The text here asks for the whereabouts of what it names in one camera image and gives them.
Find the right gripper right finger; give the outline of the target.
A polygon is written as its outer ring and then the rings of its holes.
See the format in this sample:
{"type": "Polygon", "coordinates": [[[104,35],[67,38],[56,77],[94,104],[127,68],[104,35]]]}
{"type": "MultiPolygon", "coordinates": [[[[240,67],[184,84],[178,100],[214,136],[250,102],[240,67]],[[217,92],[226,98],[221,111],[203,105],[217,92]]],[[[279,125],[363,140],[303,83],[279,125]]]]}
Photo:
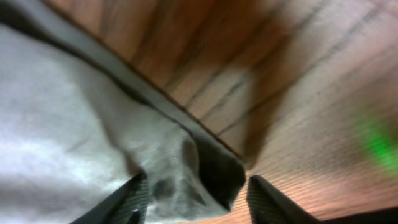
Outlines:
{"type": "Polygon", "coordinates": [[[259,175],[253,175],[248,180],[246,202],[252,224],[320,223],[259,175]]]}

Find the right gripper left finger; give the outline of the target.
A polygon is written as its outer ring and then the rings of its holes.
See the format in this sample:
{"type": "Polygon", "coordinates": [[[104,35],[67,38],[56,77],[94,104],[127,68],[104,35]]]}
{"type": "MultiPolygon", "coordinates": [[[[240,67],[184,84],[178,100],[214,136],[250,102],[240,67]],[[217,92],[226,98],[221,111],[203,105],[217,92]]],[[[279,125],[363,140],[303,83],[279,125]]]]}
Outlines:
{"type": "Polygon", "coordinates": [[[149,188],[140,172],[71,224],[145,224],[149,188]]]}

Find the grey shorts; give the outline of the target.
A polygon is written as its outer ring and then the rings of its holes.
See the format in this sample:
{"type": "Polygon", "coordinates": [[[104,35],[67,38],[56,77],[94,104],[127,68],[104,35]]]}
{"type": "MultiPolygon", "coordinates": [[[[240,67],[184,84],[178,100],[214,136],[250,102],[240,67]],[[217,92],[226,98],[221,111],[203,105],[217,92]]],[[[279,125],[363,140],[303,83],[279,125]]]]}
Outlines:
{"type": "Polygon", "coordinates": [[[39,1],[1,2],[1,222],[71,223],[145,173],[145,223],[232,211],[242,163],[39,1]]]}

